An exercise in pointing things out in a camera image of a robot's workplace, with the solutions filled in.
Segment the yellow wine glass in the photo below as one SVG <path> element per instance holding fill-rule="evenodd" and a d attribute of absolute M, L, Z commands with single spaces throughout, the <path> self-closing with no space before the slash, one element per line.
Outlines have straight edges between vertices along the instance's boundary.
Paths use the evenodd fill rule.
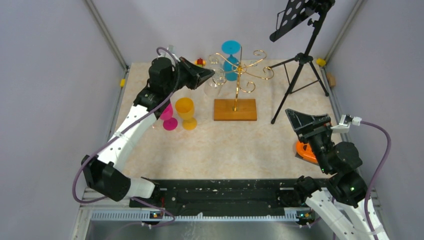
<path fill-rule="evenodd" d="M 194 118 L 195 105 L 192 99 L 183 97 L 175 102 L 175 110 L 182 119 L 182 127 L 191 131 L 197 127 L 197 120 Z"/>

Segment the magenta wine glass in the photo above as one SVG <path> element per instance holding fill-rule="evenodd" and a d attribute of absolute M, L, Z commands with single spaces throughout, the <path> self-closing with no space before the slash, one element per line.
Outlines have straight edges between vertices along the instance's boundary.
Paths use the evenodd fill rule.
<path fill-rule="evenodd" d="M 178 121 L 175 117 L 173 117 L 174 109 L 172 104 L 170 103 L 160 115 L 160 119 L 163 121 L 162 126 L 167 131 L 173 131 L 178 126 Z"/>

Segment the clear glass front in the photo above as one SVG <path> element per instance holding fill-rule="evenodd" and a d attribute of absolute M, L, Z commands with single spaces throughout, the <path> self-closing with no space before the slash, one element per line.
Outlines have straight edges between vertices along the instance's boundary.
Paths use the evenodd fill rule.
<path fill-rule="evenodd" d="M 204 93 L 209 98 L 216 98 L 223 85 L 227 82 L 225 71 L 222 68 L 214 68 L 213 76 L 208 79 L 204 86 Z"/>

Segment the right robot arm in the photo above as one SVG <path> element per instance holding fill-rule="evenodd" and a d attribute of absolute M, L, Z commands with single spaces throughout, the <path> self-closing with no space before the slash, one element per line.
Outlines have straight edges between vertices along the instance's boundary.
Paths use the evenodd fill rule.
<path fill-rule="evenodd" d="M 383 224 L 371 201 L 370 188 L 357 172 L 363 164 L 352 142 L 335 144 L 333 132 L 347 133 L 362 118 L 344 114 L 333 126 L 328 114 L 310 115 L 293 109 L 285 113 L 301 143 L 309 144 L 325 180 L 327 193 L 312 177 L 301 176 L 294 184 L 293 200 L 308 206 L 341 240 L 387 240 Z"/>

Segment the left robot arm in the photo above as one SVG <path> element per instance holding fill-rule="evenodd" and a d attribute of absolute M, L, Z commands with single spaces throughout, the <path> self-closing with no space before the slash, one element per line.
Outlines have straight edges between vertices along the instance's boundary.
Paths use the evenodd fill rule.
<path fill-rule="evenodd" d="M 214 74 L 215 70 L 195 65 L 184 57 L 177 61 L 155 58 L 148 68 L 145 87 L 120 127 L 104 146 L 81 161 L 87 186 L 115 202 L 141 197 L 147 206 L 156 206 L 161 194 L 155 184 L 144 178 L 127 177 L 122 169 L 139 139 L 171 103 L 171 96 L 184 87 L 197 89 Z"/>

